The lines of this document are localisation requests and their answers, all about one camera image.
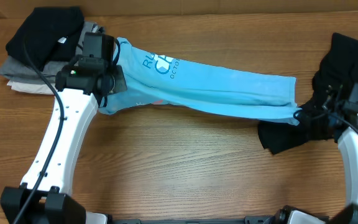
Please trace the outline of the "light blue printed t-shirt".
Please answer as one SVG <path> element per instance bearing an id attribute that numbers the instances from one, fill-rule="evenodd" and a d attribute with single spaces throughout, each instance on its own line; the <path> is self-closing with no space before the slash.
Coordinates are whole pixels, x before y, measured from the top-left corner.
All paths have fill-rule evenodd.
<path id="1" fill-rule="evenodd" d="M 109 95 L 103 114 L 143 106 L 177 105 L 212 114 L 298 125 L 294 77 L 243 72 L 158 55 L 120 37 L 118 65 L 127 90 Z"/>

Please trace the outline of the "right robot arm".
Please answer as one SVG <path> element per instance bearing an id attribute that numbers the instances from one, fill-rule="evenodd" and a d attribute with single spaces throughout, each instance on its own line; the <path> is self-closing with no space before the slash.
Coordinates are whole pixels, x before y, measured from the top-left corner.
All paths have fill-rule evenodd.
<path id="1" fill-rule="evenodd" d="M 298 208 L 285 206 L 266 219 L 266 223 L 358 223 L 358 83 L 349 95 L 328 88 L 328 97 L 319 111 L 319 118 L 328 118 L 344 164 L 346 181 L 346 205 L 332 218 L 313 215 Z"/>

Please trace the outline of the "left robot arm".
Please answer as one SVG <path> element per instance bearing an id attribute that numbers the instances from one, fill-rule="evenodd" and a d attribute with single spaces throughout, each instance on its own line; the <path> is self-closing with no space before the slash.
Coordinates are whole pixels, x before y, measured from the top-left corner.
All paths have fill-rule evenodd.
<path id="1" fill-rule="evenodd" d="M 72 194 L 76 162 L 86 131 L 108 96 L 127 90 L 118 65 L 120 43 L 87 32 L 83 51 L 45 84 L 55 96 L 39 151 L 18 187 L 5 187 L 0 204 L 9 223 L 112 223 L 112 216 L 88 212 Z"/>

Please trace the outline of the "black garment on right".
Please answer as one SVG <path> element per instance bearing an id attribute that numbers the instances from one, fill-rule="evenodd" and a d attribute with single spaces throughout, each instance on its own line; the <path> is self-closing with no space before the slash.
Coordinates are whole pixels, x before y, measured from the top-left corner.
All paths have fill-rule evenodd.
<path id="1" fill-rule="evenodd" d="M 358 83 L 358 40 L 335 32 L 332 35 L 331 48 L 323 57 L 319 70 L 312 79 L 313 94 L 307 102 L 313 102 L 323 109 L 328 98 L 345 100 L 355 83 Z M 300 124 L 293 126 L 261 121 L 258 135 L 262 147 L 272 154 L 314 141 L 306 139 Z"/>

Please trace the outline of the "folded black shirt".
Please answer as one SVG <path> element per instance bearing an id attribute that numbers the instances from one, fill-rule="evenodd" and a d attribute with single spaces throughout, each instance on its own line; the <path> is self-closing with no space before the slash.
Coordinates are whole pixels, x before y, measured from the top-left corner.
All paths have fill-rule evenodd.
<path id="1" fill-rule="evenodd" d="M 85 23 L 81 9 L 36 7 L 6 44 L 7 54 L 28 65 L 28 58 L 42 71 L 49 61 L 68 62 Z"/>

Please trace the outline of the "folded beige shirt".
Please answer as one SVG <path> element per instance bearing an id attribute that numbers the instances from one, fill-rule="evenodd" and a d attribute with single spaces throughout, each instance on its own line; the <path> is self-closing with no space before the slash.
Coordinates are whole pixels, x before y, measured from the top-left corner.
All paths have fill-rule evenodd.
<path id="1" fill-rule="evenodd" d="M 11 90 L 37 94 L 37 95 L 53 95 L 52 90 L 44 83 L 33 84 L 33 83 L 22 83 L 9 80 L 7 86 L 11 87 Z"/>

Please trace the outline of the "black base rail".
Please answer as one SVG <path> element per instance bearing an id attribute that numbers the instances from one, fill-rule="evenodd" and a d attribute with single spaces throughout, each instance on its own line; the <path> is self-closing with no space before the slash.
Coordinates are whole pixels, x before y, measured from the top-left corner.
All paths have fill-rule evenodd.
<path id="1" fill-rule="evenodd" d="M 200 219 L 200 220 L 113 220 L 107 224 L 271 224 L 275 223 L 274 216 L 247 216 L 241 219 Z"/>

